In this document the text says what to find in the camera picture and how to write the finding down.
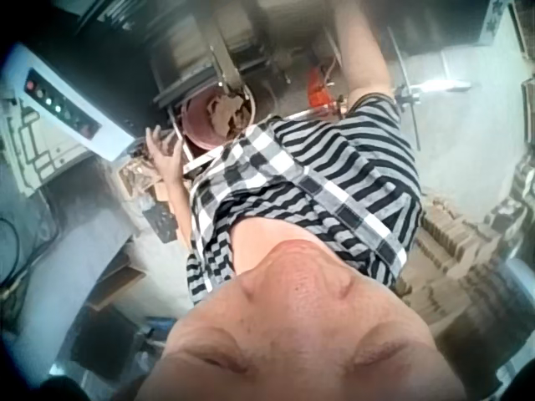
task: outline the red object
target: red object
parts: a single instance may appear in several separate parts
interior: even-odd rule
[[[182,106],[182,124],[185,134],[201,149],[212,150],[225,143],[226,138],[219,136],[211,126],[210,115],[206,109],[210,100],[224,93],[222,88],[214,86],[204,90]]]
[[[325,86],[325,79],[319,69],[312,69],[308,74],[308,104],[310,107],[322,107],[334,102]]]

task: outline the man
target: man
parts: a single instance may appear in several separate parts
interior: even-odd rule
[[[418,176],[360,5],[332,4],[350,89],[344,120],[248,130],[196,180],[191,204],[181,144],[168,155],[159,129],[147,130],[191,238],[197,305],[142,399],[464,398],[429,328],[388,289],[418,226]]]

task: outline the wire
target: wire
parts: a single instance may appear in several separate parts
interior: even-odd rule
[[[17,228],[15,228],[15,225],[11,221],[4,219],[3,217],[0,217],[0,221],[11,229],[11,231],[13,232],[13,236],[15,237],[15,243],[17,244],[16,245],[17,250],[15,253],[15,260],[13,262],[13,265],[11,269],[9,270],[9,273],[0,283],[0,287],[3,287],[9,281],[9,279],[11,278],[11,276],[17,269],[18,261],[20,259],[20,236],[18,235]]]

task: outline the floor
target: floor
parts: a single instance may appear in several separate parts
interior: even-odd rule
[[[507,196],[523,155],[520,83],[531,76],[532,66],[522,59],[509,14],[493,46],[451,48],[444,54],[450,77],[470,80],[474,88],[467,94],[430,95],[417,106],[420,177],[424,187],[447,196],[479,221]],[[406,63],[414,83],[445,77],[438,53],[408,58]],[[391,70],[400,84],[399,67],[392,65]],[[414,137],[409,112],[402,124]],[[183,316],[191,308],[186,249],[178,242],[162,245],[135,205],[125,209],[139,230],[130,254],[148,275],[117,302],[118,308],[135,321],[143,316]]]
[[[424,187],[480,221],[509,194],[515,165],[524,154],[520,83],[531,77],[533,66],[520,54],[509,13],[493,46],[451,48],[444,54],[450,78],[469,80],[474,88],[466,94],[429,95],[416,106],[418,170]],[[413,83],[445,77],[439,54],[406,62]],[[403,127],[414,135],[408,110]]]

